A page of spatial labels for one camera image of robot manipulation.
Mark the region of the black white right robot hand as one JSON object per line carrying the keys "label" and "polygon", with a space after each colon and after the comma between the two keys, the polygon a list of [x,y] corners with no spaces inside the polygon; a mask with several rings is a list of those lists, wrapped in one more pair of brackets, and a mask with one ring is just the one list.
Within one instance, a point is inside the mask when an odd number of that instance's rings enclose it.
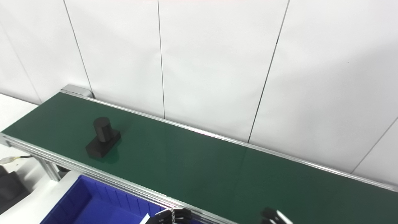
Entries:
{"label": "black white right robot hand", "polygon": [[281,211],[265,207],[261,212],[260,224],[293,224],[289,218],[287,218]]}

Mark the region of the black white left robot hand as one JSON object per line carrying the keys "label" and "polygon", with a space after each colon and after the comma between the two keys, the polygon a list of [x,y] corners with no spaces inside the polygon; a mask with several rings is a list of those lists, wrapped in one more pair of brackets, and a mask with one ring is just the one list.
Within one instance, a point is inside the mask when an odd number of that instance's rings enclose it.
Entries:
{"label": "black white left robot hand", "polygon": [[169,208],[154,215],[146,214],[140,224],[190,224],[192,211],[187,208]]}

